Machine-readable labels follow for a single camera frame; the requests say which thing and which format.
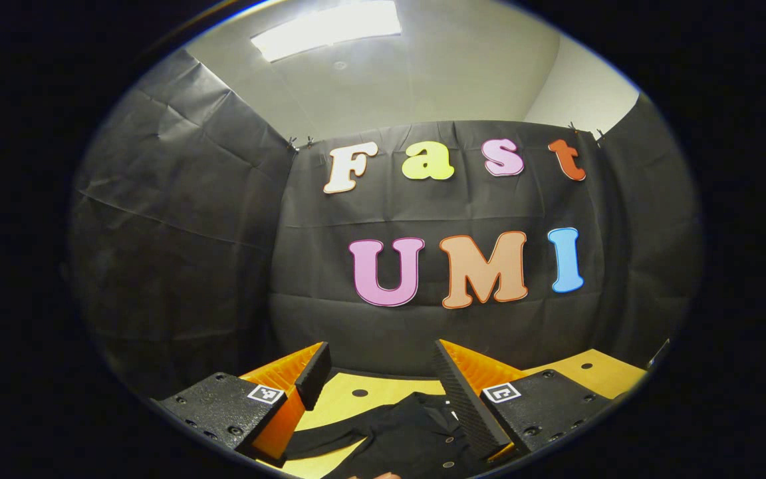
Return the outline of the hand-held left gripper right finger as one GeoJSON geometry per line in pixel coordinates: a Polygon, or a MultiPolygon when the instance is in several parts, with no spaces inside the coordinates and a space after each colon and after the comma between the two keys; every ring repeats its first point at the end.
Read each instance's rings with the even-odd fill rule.
{"type": "Polygon", "coordinates": [[[438,340],[434,371],[472,452],[490,464],[578,433],[625,391],[625,364],[595,349],[520,370],[438,340]]]}

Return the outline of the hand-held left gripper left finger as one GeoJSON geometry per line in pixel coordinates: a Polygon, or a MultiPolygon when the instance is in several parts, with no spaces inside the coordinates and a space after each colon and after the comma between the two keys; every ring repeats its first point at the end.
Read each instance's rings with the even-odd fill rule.
{"type": "Polygon", "coordinates": [[[241,376],[214,373],[155,404],[194,433],[272,466],[306,412],[316,406],[331,370],[319,342],[241,376]]]}

